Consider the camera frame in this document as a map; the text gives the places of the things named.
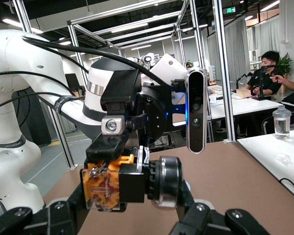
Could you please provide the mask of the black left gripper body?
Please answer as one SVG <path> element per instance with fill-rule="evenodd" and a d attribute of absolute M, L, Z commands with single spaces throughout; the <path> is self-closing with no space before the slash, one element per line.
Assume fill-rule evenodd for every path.
<path fill-rule="evenodd" d="M 149 146 L 164 133 L 167 126 L 166 105 L 161 95 L 150 87 L 142 87 L 137 96 L 137 114 L 146 114 L 146 125 L 138 130 L 139 144 Z"/>

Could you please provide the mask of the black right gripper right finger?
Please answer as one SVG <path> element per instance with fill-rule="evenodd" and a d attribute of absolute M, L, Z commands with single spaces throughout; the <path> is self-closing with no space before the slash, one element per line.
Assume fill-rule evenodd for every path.
<path fill-rule="evenodd" d="M 228 209 L 224 215 L 206 203 L 195 202 L 185 181 L 179 187 L 176 208 L 179 221 L 171 235 L 268 235 L 269 232 L 247 211 Z"/>

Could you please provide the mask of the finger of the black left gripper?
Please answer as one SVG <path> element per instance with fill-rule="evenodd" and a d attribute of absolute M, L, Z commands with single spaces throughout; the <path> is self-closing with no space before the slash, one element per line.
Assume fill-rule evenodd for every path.
<path fill-rule="evenodd" d="M 102 109 L 106 111 L 101 120 L 101 134 L 86 149 L 87 163 L 113 161 L 123 153 L 129 139 L 126 122 L 140 91 L 138 69 L 113 72 L 100 100 Z"/>

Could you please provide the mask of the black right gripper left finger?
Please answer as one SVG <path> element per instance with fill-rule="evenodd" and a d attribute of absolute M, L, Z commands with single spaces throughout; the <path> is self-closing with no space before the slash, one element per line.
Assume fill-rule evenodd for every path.
<path fill-rule="evenodd" d="M 68 198 L 56 199 L 37 213 L 28 207 L 8 210 L 0 216 L 0 235 L 76 235 L 88 212 L 78 185 Z"/>

